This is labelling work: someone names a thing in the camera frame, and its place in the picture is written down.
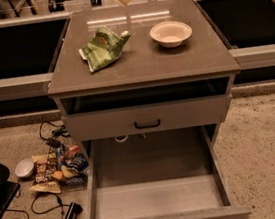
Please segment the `green jalapeno chip bag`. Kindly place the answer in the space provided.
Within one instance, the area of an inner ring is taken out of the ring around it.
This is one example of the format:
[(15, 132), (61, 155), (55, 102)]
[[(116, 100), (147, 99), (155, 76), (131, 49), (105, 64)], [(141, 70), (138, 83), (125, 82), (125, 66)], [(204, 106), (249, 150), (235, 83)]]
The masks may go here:
[(91, 73), (104, 69), (121, 57), (123, 47), (132, 36), (127, 30), (115, 33), (106, 26), (98, 27), (93, 38), (78, 52), (88, 64)]

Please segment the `white bowl on counter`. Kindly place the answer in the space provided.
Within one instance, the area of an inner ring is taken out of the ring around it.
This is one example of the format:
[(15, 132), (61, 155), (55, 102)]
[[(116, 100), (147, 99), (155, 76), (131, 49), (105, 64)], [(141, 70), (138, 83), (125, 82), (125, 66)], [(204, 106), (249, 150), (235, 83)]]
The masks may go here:
[(162, 22), (150, 29), (150, 36), (165, 48), (179, 47), (192, 35), (192, 29), (182, 22)]

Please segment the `closed grey top drawer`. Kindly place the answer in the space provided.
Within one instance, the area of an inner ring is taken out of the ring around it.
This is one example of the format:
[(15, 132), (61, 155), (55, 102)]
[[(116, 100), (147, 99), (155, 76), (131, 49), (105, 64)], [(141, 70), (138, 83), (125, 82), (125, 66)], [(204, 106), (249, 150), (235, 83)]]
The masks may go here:
[(221, 95), (62, 117), (78, 141), (221, 123), (232, 96)]

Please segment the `blue snack bag on floor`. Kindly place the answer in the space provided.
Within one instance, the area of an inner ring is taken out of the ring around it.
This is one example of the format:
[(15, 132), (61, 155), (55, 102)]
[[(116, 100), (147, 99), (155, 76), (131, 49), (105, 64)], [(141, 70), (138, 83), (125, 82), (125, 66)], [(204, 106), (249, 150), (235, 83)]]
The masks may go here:
[(82, 152), (76, 154), (69, 162), (64, 161), (61, 165), (63, 176), (66, 178), (66, 185), (74, 186), (85, 184), (89, 166)]

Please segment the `open grey middle drawer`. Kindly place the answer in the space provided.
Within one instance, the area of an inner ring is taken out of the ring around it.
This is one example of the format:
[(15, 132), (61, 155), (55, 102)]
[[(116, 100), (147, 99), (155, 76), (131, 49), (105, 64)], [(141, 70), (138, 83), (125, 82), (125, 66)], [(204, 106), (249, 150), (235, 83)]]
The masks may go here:
[(247, 219), (235, 205), (205, 128), (94, 140), (87, 219)]

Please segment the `brown snack bag on floor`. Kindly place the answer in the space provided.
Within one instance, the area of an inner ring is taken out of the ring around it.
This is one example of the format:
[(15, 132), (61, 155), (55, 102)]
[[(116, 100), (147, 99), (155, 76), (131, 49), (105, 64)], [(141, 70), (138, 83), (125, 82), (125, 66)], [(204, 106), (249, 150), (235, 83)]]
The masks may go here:
[(60, 183), (52, 176), (57, 170), (56, 163), (48, 155), (33, 155), (32, 161), (35, 166), (35, 175), (29, 190), (41, 193), (61, 193)]

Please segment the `black power adapter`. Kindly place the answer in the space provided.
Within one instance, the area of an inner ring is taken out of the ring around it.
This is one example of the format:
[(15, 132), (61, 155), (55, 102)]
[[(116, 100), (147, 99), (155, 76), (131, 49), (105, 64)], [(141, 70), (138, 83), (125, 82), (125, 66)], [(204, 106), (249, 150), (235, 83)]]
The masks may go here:
[(51, 138), (51, 137), (49, 137), (47, 139), (46, 144), (48, 144), (49, 146), (51, 146), (55, 149), (61, 147), (61, 143), (58, 140)]

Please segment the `orange fruit on floor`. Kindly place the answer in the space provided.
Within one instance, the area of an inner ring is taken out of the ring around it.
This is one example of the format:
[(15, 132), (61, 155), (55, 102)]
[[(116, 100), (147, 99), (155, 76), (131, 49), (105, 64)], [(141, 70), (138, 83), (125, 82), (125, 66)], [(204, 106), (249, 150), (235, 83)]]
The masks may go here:
[(61, 170), (57, 170), (52, 174), (52, 176), (58, 181), (64, 182), (66, 180), (65, 176), (63, 175)]

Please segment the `white bowl on floor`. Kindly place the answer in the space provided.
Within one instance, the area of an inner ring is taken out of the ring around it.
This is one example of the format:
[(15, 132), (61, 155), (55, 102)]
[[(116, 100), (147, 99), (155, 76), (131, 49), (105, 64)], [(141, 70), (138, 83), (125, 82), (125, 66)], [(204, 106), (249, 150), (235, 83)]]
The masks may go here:
[(16, 168), (15, 174), (20, 178), (27, 178), (34, 173), (34, 162), (31, 158), (21, 160)]

